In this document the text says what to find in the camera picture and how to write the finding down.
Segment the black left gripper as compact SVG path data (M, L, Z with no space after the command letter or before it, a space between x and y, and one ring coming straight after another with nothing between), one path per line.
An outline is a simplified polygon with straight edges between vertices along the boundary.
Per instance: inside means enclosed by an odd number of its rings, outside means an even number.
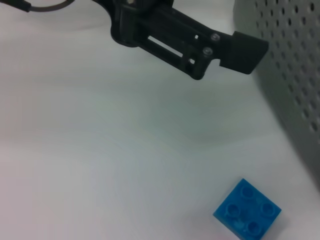
M138 45L195 80L204 77L212 60L219 60L221 67L249 75L269 48L267 41L238 31L228 35L210 29L171 8L172 0L95 3L109 14L110 34L116 43L129 48ZM157 7L161 4L168 7Z

